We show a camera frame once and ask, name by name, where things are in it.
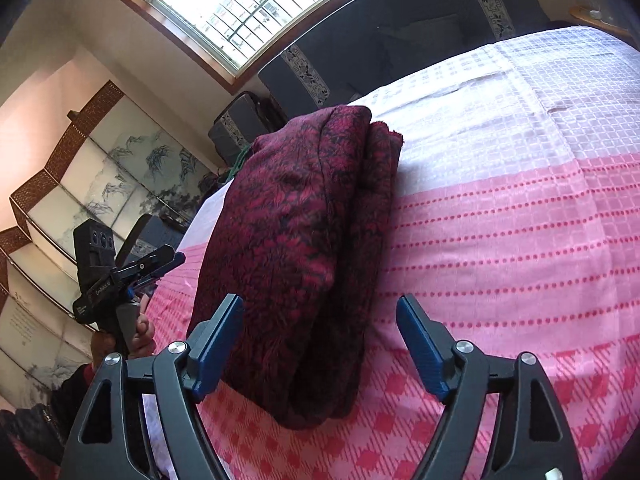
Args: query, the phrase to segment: wooden shelf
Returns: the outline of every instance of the wooden shelf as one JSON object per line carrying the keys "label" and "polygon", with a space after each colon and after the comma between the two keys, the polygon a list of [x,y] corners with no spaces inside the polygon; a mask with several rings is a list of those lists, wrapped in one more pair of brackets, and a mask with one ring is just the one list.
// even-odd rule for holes
{"label": "wooden shelf", "polygon": [[590,10],[581,6],[571,7],[569,14],[571,14],[581,25],[589,25],[590,27],[599,28],[604,32],[619,36],[621,38],[631,38],[631,34],[626,28],[617,27],[610,23],[603,22],[602,20],[596,20],[589,14]]}

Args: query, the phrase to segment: metal screw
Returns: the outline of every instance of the metal screw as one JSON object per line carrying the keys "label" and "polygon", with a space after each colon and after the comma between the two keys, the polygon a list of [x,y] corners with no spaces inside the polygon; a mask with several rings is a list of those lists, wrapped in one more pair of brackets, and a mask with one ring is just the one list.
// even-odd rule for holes
{"label": "metal screw", "polygon": [[172,354],[181,354],[187,349],[187,345],[182,341],[174,341],[167,348]]}
{"label": "metal screw", "polygon": [[545,480],[563,480],[562,471],[557,467],[545,473]]}
{"label": "metal screw", "polygon": [[536,359],[536,356],[533,354],[530,354],[529,352],[524,352],[524,354],[522,354],[520,358],[522,359],[522,362],[526,365],[534,365],[538,362],[538,359]]}
{"label": "metal screw", "polygon": [[463,354],[471,354],[471,352],[474,351],[474,345],[469,341],[458,341],[456,343],[456,349]]}
{"label": "metal screw", "polygon": [[120,362],[120,354],[109,354],[104,358],[104,364],[107,366],[113,366]]}

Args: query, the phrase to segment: pink bedspread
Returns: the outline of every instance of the pink bedspread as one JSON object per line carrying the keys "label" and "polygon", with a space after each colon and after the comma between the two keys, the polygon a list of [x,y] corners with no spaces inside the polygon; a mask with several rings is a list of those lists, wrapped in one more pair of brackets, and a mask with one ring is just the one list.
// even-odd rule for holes
{"label": "pink bedspread", "polygon": [[[585,478],[601,476],[639,421],[639,72],[631,47],[569,28],[482,47],[358,102],[405,146],[356,408],[287,431],[221,383],[200,413],[236,480],[411,478],[441,408],[395,325],[406,292],[484,352],[535,352]],[[161,347],[184,338],[224,193],[198,213],[187,262],[150,304]],[[468,479],[495,408],[490,397]]]}

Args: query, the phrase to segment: blue gripper pad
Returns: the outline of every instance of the blue gripper pad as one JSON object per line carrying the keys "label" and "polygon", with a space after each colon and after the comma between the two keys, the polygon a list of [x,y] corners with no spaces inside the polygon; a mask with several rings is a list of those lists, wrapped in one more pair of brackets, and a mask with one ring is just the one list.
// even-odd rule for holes
{"label": "blue gripper pad", "polygon": [[226,360],[242,332],[244,305],[235,294],[227,294],[209,321],[198,323],[187,343],[191,351],[187,360],[187,376],[196,402],[218,386]]}
{"label": "blue gripper pad", "polygon": [[429,319],[411,294],[398,300],[396,323],[425,389],[446,402],[457,387],[451,351],[455,339],[444,325]]}

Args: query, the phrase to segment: green cloth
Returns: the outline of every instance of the green cloth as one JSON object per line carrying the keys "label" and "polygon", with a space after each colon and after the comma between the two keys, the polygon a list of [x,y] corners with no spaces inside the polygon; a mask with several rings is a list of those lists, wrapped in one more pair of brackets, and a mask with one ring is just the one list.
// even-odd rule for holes
{"label": "green cloth", "polygon": [[229,182],[231,182],[233,177],[235,177],[236,174],[238,174],[238,171],[242,170],[242,166],[244,166],[244,162],[250,156],[253,155],[253,152],[251,151],[251,146],[252,146],[251,144],[248,144],[242,150],[240,150],[240,153],[238,153],[238,157],[236,157],[236,162],[233,164],[231,170],[229,170],[229,175],[225,180],[225,184],[228,184]]}

